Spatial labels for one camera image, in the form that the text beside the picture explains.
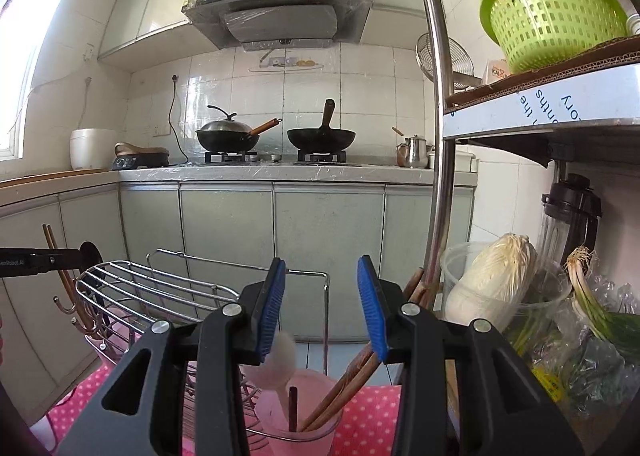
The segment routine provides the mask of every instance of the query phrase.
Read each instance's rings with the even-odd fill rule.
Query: range hood
[[[182,12],[217,48],[357,43],[372,0],[186,0]]]

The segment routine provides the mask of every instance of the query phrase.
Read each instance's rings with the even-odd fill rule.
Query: yellow label
[[[564,396],[564,389],[562,388],[560,379],[557,376],[547,373],[537,366],[533,367],[531,372],[538,379],[538,382],[540,382],[542,387],[545,388],[545,391],[554,402],[562,400],[562,397]]]

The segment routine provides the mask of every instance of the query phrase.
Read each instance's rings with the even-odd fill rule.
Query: green colander
[[[480,22],[511,73],[574,57],[626,35],[618,0],[481,0]]]

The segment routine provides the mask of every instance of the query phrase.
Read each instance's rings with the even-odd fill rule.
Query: power cord
[[[178,133],[175,132],[174,125],[171,123],[171,112],[174,110],[175,95],[176,95],[176,90],[177,90],[176,84],[178,82],[178,75],[172,76],[171,79],[172,79],[172,81],[174,81],[174,98],[171,101],[171,107],[169,108],[169,116],[167,117],[167,120],[169,121],[169,127],[174,132],[175,143],[178,145],[178,149],[180,149],[180,152],[184,156],[184,162],[177,164],[177,165],[182,165],[183,163],[187,163],[189,161],[189,157],[182,150],[182,147],[180,146],[180,140],[178,139]]]

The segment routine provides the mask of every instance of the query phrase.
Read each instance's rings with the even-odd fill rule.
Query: green onion
[[[591,253],[578,246],[566,260],[566,270],[574,287],[575,301],[589,320],[597,338],[611,342],[627,362],[640,363],[640,315],[607,311],[584,280]]]

